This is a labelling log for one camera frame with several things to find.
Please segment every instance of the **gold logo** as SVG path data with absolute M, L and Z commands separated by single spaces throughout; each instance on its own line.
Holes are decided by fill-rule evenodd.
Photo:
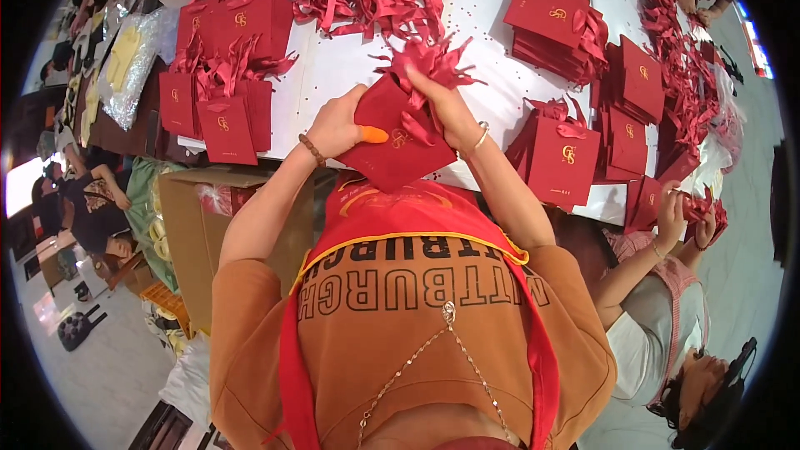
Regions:
M 402 129 L 395 129 L 392 131 L 392 147 L 394 149 L 400 148 L 402 145 L 405 145 L 407 140 L 410 140 L 411 136 Z
M 550 11 L 550 15 L 560 20 L 566 20 L 566 11 L 563 9 L 553 9 Z
M 562 148 L 561 154 L 564 157 L 562 162 L 566 162 L 570 165 L 575 163 L 575 146 L 566 145 L 564 148 Z

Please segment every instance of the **black hair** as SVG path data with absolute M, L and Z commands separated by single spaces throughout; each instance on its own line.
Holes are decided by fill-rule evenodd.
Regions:
M 725 424 L 736 412 L 742 401 L 745 390 L 743 379 L 733 385 L 723 384 L 711 402 L 700 407 L 699 412 L 689 422 L 685 429 L 678 428 L 681 413 L 681 388 L 683 387 L 683 369 L 678 375 L 667 382 L 664 392 L 666 395 L 660 403 L 647 407 L 659 417 L 666 419 L 666 425 L 676 431 L 672 440 L 672 447 L 684 450 L 704 450 L 714 443 L 715 439 L 723 433 Z

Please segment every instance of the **yellow apron trim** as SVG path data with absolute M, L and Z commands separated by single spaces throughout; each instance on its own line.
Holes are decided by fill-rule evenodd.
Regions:
M 476 244 L 482 244 L 482 245 L 485 245 L 486 247 L 492 247 L 493 249 L 500 251 L 502 254 L 507 255 L 509 257 L 509 259 L 511 259 L 515 263 L 515 265 L 524 266 L 524 265 L 527 265 L 528 261 L 530 260 L 530 255 L 528 254 L 528 251 L 522 250 L 520 247 L 517 247 L 517 245 L 515 245 L 515 243 L 512 242 L 511 239 L 508 236 L 505 235 L 505 233 L 503 234 L 503 236 L 505 237 L 505 241 L 507 241 L 509 243 L 509 245 L 511 245 L 511 247 L 513 247 L 514 250 L 516 250 L 517 252 L 522 254 L 522 257 L 523 257 L 522 259 L 519 259 L 514 254 L 512 254 L 510 252 L 507 252 L 506 250 L 498 247 L 495 244 L 487 242 L 486 240 L 481 240 L 480 238 L 478 238 L 476 236 L 465 235 L 463 233 L 455 233 L 455 232 L 408 232 L 407 233 L 407 232 L 405 232 L 405 233 L 388 233 L 386 235 L 361 236 L 359 238 L 354 238 L 353 240 L 348 240 L 346 242 L 342 242 L 341 244 L 334 245 L 333 247 L 329 248 L 328 250 L 326 250 L 325 252 L 321 253 L 320 255 L 317 255 L 314 258 L 314 260 L 312 260 L 308 265 L 306 265 L 305 262 L 308 260 L 308 255 L 311 253 L 311 251 L 306 252 L 305 255 L 302 258 L 302 262 L 303 263 L 300 265 L 300 271 L 297 273 L 297 278 L 295 278 L 295 283 L 292 284 L 292 288 L 289 290 L 289 295 L 292 295 L 292 293 L 295 291 L 295 287 L 298 285 L 298 283 L 300 283 L 300 280 L 303 279 L 302 277 L 303 277 L 303 275 L 305 274 L 305 271 L 308 268 L 311 268 L 312 266 L 314 266 L 319 261 L 325 259 L 325 257 L 327 257 L 328 255 L 331 255 L 332 253 L 335 253 L 338 249 L 340 249 L 342 247 L 347 247 L 349 245 L 357 244 L 359 242 L 371 242 L 371 241 L 375 241 L 375 240 L 387 240 L 389 238 L 400 238 L 402 236 L 450 236 L 450 237 L 453 237 L 453 238 L 464 238 L 465 240 L 469 240 L 469 241 L 475 242 Z

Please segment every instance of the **cardboard box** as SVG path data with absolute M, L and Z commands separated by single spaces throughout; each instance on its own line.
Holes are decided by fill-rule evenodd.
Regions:
M 225 230 L 232 218 L 204 212 L 195 184 L 249 188 L 264 184 L 272 175 L 257 167 L 216 165 L 204 169 L 162 174 L 158 177 L 164 227 L 177 285 L 194 330 L 211 332 L 211 281 L 219 265 Z M 281 279 L 286 295 L 297 276 L 305 252 L 314 245 L 314 181 L 305 183 L 266 260 Z

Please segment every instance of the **white table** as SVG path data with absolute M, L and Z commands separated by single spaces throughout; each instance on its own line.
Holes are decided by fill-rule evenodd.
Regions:
M 638 19 L 636 0 L 590 0 L 604 15 L 609 25 L 610 40 L 619 43 L 624 33 L 637 44 L 648 42 Z M 444 0 L 442 14 L 446 32 L 455 32 L 453 47 L 461 45 L 470 36 L 472 43 L 466 48 L 460 66 L 475 65 L 470 73 L 489 85 L 460 87 L 464 99 L 478 120 L 490 125 L 490 135 L 505 149 L 514 140 L 525 122 L 527 114 L 523 97 L 547 101 L 565 93 L 575 97 L 584 115 L 594 120 L 589 109 L 589 89 L 575 85 L 545 69 L 534 67 L 510 57 L 513 33 L 503 23 L 510 0 Z M 403 42 L 392 37 L 390 42 L 401 48 Z M 385 65 L 369 55 L 388 54 L 389 49 L 379 36 L 372 41 L 361 35 L 344 35 L 325 39 L 315 32 L 315 23 L 294 25 L 289 38 L 289 52 L 299 54 L 297 63 L 283 79 L 274 84 L 272 98 L 272 149 L 259 156 L 283 159 L 297 143 L 297 135 L 305 133 L 319 108 L 331 98 L 340 96 L 355 84 L 372 85 L 379 75 L 378 66 Z M 575 115 L 570 108 L 570 115 Z M 655 173 L 655 145 L 658 133 L 655 126 L 648 131 L 651 145 L 647 160 L 647 174 Z M 177 142 L 193 151 L 205 149 L 202 141 L 179 136 Z M 328 165 L 344 167 L 335 160 Z M 479 190 L 475 178 L 463 161 L 427 175 L 445 185 Z M 625 185 L 594 185 L 585 207 L 575 207 L 575 214 L 622 225 L 625 220 Z

